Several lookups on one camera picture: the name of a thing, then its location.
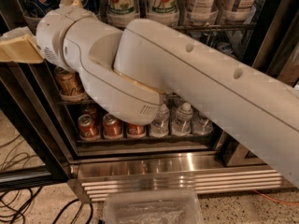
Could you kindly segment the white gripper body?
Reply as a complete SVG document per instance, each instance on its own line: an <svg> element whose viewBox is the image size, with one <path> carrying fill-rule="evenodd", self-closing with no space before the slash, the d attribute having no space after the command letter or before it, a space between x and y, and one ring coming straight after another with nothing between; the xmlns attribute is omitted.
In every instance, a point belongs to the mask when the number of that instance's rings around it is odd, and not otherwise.
<svg viewBox="0 0 299 224"><path fill-rule="evenodd" d="M36 27L36 43L48 62L71 71L64 60L64 37L70 27L83 18L96 19L96 16L84 8L66 6L51 10L40 20Z"/></svg>

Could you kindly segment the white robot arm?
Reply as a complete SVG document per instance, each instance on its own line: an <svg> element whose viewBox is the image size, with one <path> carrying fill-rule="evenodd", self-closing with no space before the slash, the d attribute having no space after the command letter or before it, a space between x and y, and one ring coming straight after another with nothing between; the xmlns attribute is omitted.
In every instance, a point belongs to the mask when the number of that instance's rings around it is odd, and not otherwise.
<svg viewBox="0 0 299 224"><path fill-rule="evenodd" d="M1 37L4 62L49 61L79 74L108 113L147 125L174 92L299 187L299 93L157 21L120 30L64 6Z"/></svg>

